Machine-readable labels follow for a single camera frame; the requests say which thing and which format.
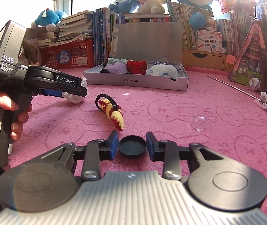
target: person's hair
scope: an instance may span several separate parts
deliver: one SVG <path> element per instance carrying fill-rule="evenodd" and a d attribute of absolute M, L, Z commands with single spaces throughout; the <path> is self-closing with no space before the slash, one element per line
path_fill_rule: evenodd
<path fill-rule="evenodd" d="M 23 41 L 24 57 L 28 60 L 28 63 L 35 63 L 37 61 L 38 51 L 27 41 Z"/>

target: silver box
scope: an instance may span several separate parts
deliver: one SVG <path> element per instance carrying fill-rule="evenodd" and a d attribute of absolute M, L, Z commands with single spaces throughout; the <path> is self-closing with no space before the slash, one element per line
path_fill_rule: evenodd
<path fill-rule="evenodd" d="M 188 75 L 182 66 L 182 27 L 180 23 L 149 22 L 115 25 L 112 35 L 112 58 L 147 61 L 150 68 L 154 62 L 174 64 L 179 71 L 176 81 L 170 77 L 100 73 L 103 65 L 83 72 L 88 84 L 135 86 L 145 88 L 187 91 Z"/>

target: red plastic basket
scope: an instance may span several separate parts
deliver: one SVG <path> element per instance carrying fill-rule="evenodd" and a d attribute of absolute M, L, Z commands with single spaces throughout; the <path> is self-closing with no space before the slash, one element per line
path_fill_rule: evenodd
<path fill-rule="evenodd" d="M 218 0 L 221 12 L 227 13 L 231 10 L 249 13 L 255 17 L 255 7 L 257 5 L 254 0 Z"/>
<path fill-rule="evenodd" d="M 94 67 L 93 40 L 40 48 L 42 65 L 53 69 Z"/>

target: finger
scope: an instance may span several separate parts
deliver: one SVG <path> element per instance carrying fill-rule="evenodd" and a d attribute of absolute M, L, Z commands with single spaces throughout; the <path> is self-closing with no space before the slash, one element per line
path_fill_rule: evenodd
<path fill-rule="evenodd" d="M 10 128 L 13 132 L 21 134 L 23 131 L 23 123 L 21 122 L 12 123 Z"/>
<path fill-rule="evenodd" d="M 32 104 L 30 103 L 29 106 L 27 107 L 26 111 L 30 113 L 32 111 Z"/>
<path fill-rule="evenodd" d="M 15 133 L 13 131 L 10 133 L 10 136 L 14 142 L 19 141 L 21 139 L 21 134 Z"/>
<path fill-rule="evenodd" d="M 0 92 L 0 107 L 9 111 L 15 111 L 19 109 L 19 106 L 4 92 Z"/>
<path fill-rule="evenodd" d="M 21 123 L 26 123 L 28 121 L 28 112 L 21 112 L 18 115 L 18 121 Z"/>

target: red knitted item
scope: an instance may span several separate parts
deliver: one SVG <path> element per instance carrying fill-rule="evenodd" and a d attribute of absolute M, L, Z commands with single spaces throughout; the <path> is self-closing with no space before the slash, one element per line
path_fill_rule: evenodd
<path fill-rule="evenodd" d="M 146 74 L 147 63 L 146 61 L 128 61 L 126 70 L 132 74 Z"/>

